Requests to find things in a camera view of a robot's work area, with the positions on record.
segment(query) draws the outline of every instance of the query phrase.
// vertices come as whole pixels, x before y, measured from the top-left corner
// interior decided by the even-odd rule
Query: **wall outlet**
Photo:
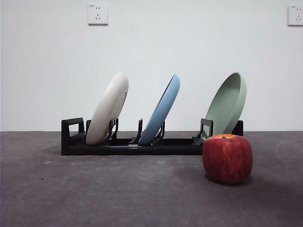
[[[288,25],[303,26],[303,6],[288,6]]]
[[[108,25],[108,5],[106,3],[88,5],[89,25]]]

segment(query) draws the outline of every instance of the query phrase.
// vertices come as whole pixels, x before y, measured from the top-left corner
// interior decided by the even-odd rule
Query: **white plate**
[[[102,143],[108,135],[108,123],[118,118],[128,92],[128,79],[122,73],[117,73],[106,88],[89,125],[86,144]]]

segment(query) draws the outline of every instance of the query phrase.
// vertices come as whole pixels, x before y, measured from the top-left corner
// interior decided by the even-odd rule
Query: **blue plate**
[[[158,102],[150,120],[145,127],[145,130],[139,139],[139,145],[146,145],[152,142],[157,132],[161,128],[165,118],[174,104],[180,88],[180,80],[177,75],[174,75],[167,85],[160,101]]]

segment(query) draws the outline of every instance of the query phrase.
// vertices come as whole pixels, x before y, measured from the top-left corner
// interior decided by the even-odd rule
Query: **white wall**
[[[2,0],[1,130],[59,131],[90,119],[111,77],[130,81],[121,130],[147,123],[173,73],[167,130],[198,130],[221,83],[246,79],[246,131],[303,130],[302,0],[108,0],[109,26],[87,25],[90,0]]]

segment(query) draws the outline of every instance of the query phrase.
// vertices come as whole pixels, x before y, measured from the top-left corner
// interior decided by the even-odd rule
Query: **plate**
[[[160,101],[158,102],[154,112],[148,121],[145,130],[139,139],[139,145],[146,145],[152,142],[163,122],[165,121],[169,111],[174,104],[180,88],[180,80],[174,75],[167,85]]]
[[[86,144],[99,144],[107,138],[108,123],[119,117],[127,92],[128,79],[122,72],[119,72],[110,81],[95,110],[86,136]]]
[[[221,85],[206,114],[206,119],[214,121],[214,135],[231,133],[236,126],[246,99],[246,83],[237,72],[230,75]],[[202,138],[205,139],[209,128],[205,127]]]

